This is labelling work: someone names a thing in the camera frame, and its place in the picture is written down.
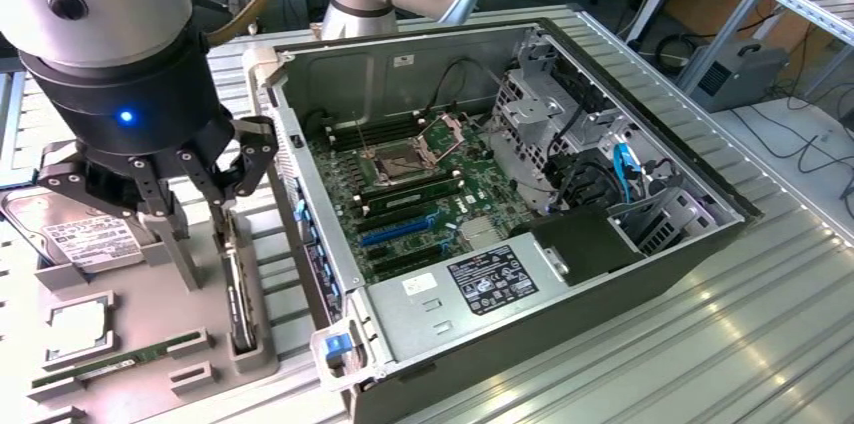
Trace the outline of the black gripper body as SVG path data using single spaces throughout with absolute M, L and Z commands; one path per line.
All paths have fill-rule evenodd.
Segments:
M 147 156 L 165 179 L 187 176 L 175 152 L 215 119 L 220 104 L 204 34 L 183 31 L 152 56 L 119 66 L 61 65 L 27 52 L 23 64 L 77 141 L 91 150 Z

